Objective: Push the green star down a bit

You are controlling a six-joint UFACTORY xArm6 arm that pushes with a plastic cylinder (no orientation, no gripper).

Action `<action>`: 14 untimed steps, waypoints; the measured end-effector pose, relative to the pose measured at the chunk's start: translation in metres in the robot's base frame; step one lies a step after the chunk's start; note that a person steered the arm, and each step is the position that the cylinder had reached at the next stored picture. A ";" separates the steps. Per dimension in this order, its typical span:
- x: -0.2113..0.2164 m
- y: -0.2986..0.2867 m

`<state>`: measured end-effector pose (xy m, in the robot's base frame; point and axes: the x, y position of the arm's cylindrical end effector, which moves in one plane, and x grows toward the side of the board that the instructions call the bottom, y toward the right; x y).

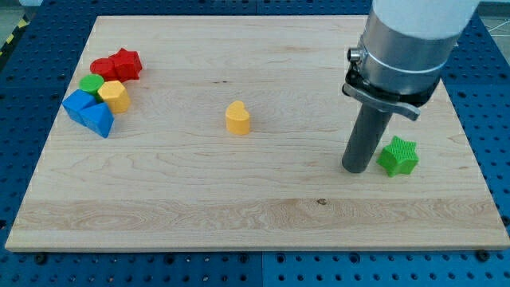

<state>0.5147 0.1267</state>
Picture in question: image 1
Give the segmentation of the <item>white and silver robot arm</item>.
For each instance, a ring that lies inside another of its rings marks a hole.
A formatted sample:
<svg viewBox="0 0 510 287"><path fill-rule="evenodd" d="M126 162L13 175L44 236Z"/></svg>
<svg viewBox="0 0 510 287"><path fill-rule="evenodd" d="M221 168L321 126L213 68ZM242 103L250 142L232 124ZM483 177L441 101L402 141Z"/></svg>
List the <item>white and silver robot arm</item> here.
<svg viewBox="0 0 510 287"><path fill-rule="evenodd" d="M343 93L359 118L416 120L479 0L374 0L357 46L347 51Z"/></svg>

